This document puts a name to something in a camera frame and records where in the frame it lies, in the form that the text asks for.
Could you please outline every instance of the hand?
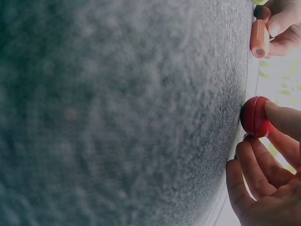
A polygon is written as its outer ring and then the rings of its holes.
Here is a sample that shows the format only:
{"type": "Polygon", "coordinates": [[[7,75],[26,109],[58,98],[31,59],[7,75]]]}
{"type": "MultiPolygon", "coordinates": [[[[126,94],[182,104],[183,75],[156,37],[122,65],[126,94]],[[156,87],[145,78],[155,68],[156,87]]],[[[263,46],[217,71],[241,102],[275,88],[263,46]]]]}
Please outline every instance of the hand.
{"type": "Polygon", "coordinates": [[[269,56],[285,56],[301,46],[301,0],[269,0],[257,6],[254,14],[267,19],[268,31],[275,37],[269,56]]]}
{"type": "Polygon", "coordinates": [[[272,102],[265,109],[276,127],[268,139],[297,173],[284,169],[258,139],[246,137],[236,149],[239,163],[231,160],[226,167],[230,203],[243,226],[301,225],[301,112],[272,102]]]}

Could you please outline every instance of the gray felt surface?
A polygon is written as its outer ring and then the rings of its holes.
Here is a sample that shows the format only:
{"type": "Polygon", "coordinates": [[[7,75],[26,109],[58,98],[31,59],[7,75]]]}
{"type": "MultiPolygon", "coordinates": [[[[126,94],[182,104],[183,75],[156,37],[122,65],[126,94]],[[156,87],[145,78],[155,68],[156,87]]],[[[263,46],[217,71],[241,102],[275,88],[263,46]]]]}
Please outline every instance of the gray felt surface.
{"type": "Polygon", "coordinates": [[[202,225],[251,20],[247,0],[0,1],[0,225],[202,225]]]}

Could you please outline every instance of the toy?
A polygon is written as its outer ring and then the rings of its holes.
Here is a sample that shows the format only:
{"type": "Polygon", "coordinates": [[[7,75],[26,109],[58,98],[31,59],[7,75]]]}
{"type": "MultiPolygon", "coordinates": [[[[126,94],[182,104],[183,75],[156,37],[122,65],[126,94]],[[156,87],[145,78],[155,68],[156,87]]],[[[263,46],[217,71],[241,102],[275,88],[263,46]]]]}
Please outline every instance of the toy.
{"type": "Polygon", "coordinates": [[[259,59],[269,53],[269,32],[264,20],[255,20],[252,24],[250,49],[254,57],[259,59]]]}
{"type": "Polygon", "coordinates": [[[240,122],[243,129],[255,138],[266,137],[275,128],[265,113],[265,97],[253,97],[245,102],[240,112],[240,122]]]}

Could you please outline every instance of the red knob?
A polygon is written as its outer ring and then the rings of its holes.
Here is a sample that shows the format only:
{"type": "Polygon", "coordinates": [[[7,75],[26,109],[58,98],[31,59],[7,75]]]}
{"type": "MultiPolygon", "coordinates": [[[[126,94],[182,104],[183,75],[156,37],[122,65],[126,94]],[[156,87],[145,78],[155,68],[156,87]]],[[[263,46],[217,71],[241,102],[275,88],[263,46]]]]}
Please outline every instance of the red knob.
{"type": "Polygon", "coordinates": [[[266,137],[275,128],[265,113],[265,97],[253,97],[245,102],[240,112],[240,122],[243,129],[252,137],[266,137]]]}

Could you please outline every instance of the orange cylinder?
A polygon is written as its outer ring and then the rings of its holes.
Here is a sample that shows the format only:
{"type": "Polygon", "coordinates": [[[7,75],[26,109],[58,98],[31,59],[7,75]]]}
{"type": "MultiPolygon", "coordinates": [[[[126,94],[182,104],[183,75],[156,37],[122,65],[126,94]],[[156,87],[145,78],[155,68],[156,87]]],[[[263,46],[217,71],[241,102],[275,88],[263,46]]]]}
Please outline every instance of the orange cylinder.
{"type": "Polygon", "coordinates": [[[269,53],[269,32],[263,20],[252,24],[250,49],[254,57],[264,58],[269,53]]]}

